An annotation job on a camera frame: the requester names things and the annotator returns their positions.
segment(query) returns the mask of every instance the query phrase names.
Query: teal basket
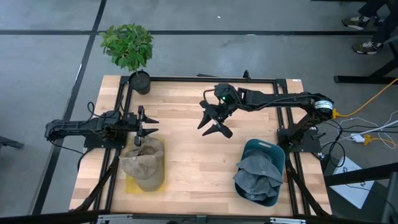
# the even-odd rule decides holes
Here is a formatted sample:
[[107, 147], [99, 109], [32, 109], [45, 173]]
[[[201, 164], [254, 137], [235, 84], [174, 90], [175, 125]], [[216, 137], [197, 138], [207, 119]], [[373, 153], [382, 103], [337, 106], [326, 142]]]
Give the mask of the teal basket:
[[[260, 150], [262, 152], [265, 152], [270, 157], [271, 162], [276, 166], [276, 168], [278, 168], [279, 172], [283, 174], [283, 171], [285, 169], [285, 152], [281, 147], [265, 141], [261, 141], [259, 139], [251, 139], [244, 146], [242, 160], [245, 159], [248, 156], [248, 152], [252, 150]], [[235, 189], [240, 196], [245, 198], [245, 196], [243, 195], [244, 190], [240, 186], [235, 184]], [[277, 195], [269, 197], [264, 201], [253, 202], [267, 207], [274, 206], [278, 202], [280, 186], [276, 187], [275, 191], [277, 192]]]

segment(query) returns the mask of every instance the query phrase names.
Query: shoe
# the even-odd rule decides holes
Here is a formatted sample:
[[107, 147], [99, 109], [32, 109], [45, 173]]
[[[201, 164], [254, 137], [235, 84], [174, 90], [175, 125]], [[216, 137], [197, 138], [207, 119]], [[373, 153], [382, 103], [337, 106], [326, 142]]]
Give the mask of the shoe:
[[377, 51], [383, 48], [383, 44], [377, 44], [372, 41], [365, 43], [354, 44], [351, 49], [357, 54], [376, 54]]
[[363, 30], [365, 29], [369, 21], [370, 20], [364, 22], [363, 16], [357, 16], [357, 17], [351, 17], [349, 19], [343, 19], [341, 23], [346, 27], [351, 27], [357, 30]]

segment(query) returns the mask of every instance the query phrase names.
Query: wooden table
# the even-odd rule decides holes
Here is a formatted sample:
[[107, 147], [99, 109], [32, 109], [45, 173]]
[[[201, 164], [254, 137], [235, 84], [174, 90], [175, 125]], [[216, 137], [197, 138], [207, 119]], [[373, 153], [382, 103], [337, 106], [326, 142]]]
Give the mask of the wooden table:
[[[120, 78], [116, 75], [104, 76], [95, 113], [113, 110]], [[126, 194], [126, 174], [119, 168], [112, 212], [292, 216], [286, 173], [279, 201], [273, 207], [263, 207], [241, 198], [234, 189], [233, 176], [237, 171], [235, 164], [241, 159], [246, 141], [257, 138], [274, 144], [277, 142], [276, 109], [265, 108], [250, 113], [236, 111], [225, 121], [234, 133], [231, 139], [225, 138], [221, 133], [202, 137], [201, 134], [211, 124], [197, 130], [203, 114], [199, 102], [203, 99], [203, 90], [213, 88], [215, 84], [152, 82], [149, 94], [133, 93], [130, 111], [136, 112], [139, 105], [144, 105], [146, 114], [160, 121], [159, 124], [146, 124], [145, 127], [159, 128], [159, 131], [151, 136], [165, 140], [166, 190], [139, 195]], [[274, 92], [271, 84], [232, 83], [232, 85], [264, 93]], [[303, 91], [300, 80], [287, 80], [287, 86], [289, 93]], [[212, 93], [207, 96], [209, 101], [215, 100]], [[292, 108], [292, 112], [295, 122], [305, 115], [304, 110], [300, 108]], [[132, 148], [132, 138], [129, 138], [124, 150], [130, 148]], [[300, 155], [306, 186], [323, 209], [331, 213], [319, 161], [311, 154]], [[97, 184], [103, 156], [104, 149], [94, 149], [82, 160], [70, 208], [79, 206]], [[297, 186], [295, 189], [298, 209], [303, 213], [300, 191]], [[104, 187], [100, 208], [104, 208], [107, 192], [108, 184]]]

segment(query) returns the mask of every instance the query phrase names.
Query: potted plant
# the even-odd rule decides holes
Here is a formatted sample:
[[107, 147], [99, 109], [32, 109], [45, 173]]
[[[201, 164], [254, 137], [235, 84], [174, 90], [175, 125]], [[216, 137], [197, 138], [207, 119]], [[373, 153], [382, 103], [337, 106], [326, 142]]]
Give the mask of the potted plant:
[[146, 67], [148, 59], [152, 58], [151, 34], [142, 26], [126, 24], [118, 27], [111, 26], [106, 32], [99, 33], [104, 41], [101, 47], [104, 54], [112, 56], [112, 62], [121, 68], [127, 67], [130, 76], [130, 87], [139, 94], [147, 94], [150, 90], [150, 76], [138, 68]]

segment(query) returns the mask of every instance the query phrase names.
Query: concrete floor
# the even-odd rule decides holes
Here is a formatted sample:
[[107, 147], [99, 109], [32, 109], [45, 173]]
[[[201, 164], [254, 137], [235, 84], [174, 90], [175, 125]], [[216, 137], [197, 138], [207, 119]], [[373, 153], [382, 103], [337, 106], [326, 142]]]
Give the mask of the concrete floor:
[[[99, 5], [100, 0], [8, 1], [0, 7], [0, 29], [90, 30]], [[135, 22], [151, 30], [349, 30], [340, 25], [340, 19], [355, 15], [361, 5], [310, 0], [113, 0], [106, 4], [99, 29]], [[44, 125], [62, 117], [87, 40], [85, 35], [0, 36], [0, 135], [25, 143], [20, 151], [8, 147], [0, 151], [0, 217], [30, 212], [50, 150], [43, 137]], [[204, 73], [241, 77], [244, 70], [249, 70], [252, 77], [258, 78], [299, 78], [306, 91], [329, 96], [340, 112], [349, 113], [383, 86], [336, 84], [333, 76], [369, 75], [392, 58], [388, 48], [376, 55], [353, 53], [351, 44], [362, 40], [366, 39], [156, 35], [154, 58], [146, 71], [153, 76]], [[102, 54], [100, 42], [97, 36], [72, 119], [87, 118], [86, 104], [96, 100], [103, 75], [129, 74]], [[396, 86], [390, 87], [357, 116], [384, 124], [398, 110], [392, 103], [397, 90]], [[323, 125], [320, 129], [328, 133], [322, 141], [335, 138], [333, 128]], [[398, 151], [381, 142], [367, 147], [341, 143], [347, 156], [361, 167], [398, 160]], [[74, 149], [82, 145], [82, 138], [66, 138], [64, 142], [64, 146]], [[342, 156], [338, 150], [333, 153], [337, 158]], [[44, 213], [68, 210], [77, 160], [75, 153], [62, 151]]]

